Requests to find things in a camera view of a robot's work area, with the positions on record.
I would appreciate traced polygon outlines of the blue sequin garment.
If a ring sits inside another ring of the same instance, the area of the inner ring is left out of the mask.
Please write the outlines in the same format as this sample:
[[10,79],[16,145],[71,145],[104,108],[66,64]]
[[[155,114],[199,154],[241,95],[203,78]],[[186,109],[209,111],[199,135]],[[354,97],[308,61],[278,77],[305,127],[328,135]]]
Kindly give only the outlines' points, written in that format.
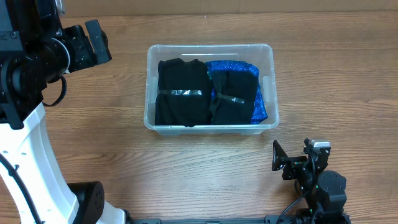
[[[252,113],[251,124],[260,124],[268,118],[264,100],[262,99],[261,87],[259,85],[259,69],[253,64],[236,61],[236,60],[214,60],[206,63],[208,75],[213,81],[212,73],[215,71],[245,71],[251,72],[258,79],[257,93],[254,101],[254,111]],[[211,100],[215,97],[215,89],[213,87]]]

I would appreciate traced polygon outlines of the black garment with tape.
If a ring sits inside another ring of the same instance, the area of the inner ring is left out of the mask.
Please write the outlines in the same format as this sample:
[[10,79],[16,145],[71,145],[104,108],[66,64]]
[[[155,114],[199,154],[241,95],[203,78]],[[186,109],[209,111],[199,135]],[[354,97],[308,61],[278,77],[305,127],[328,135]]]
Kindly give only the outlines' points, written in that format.
[[213,88],[205,63],[180,58],[158,64],[158,95],[155,102],[156,126],[209,125]]

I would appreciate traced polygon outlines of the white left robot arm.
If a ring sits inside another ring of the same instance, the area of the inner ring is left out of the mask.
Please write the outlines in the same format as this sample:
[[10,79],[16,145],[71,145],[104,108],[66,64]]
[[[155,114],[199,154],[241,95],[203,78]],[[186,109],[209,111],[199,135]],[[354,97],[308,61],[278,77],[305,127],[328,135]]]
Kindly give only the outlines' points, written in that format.
[[65,75],[111,60],[99,22],[64,28],[57,0],[1,0],[1,177],[22,223],[120,223],[101,182],[67,183],[45,122],[42,92]]

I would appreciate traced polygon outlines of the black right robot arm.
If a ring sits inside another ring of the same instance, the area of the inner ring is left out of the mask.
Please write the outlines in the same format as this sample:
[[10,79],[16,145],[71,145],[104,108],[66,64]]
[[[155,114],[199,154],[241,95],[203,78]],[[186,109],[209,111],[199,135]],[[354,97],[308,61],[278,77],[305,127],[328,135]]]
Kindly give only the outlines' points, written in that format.
[[267,216],[267,223],[350,223],[344,213],[347,201],[346,178],[326,170],[331,144],[326,140],[305,139],[303,156],[289,157],[275,140],[272,170],[282,170],[284,180],[294,180],[299,198],[280,215]]

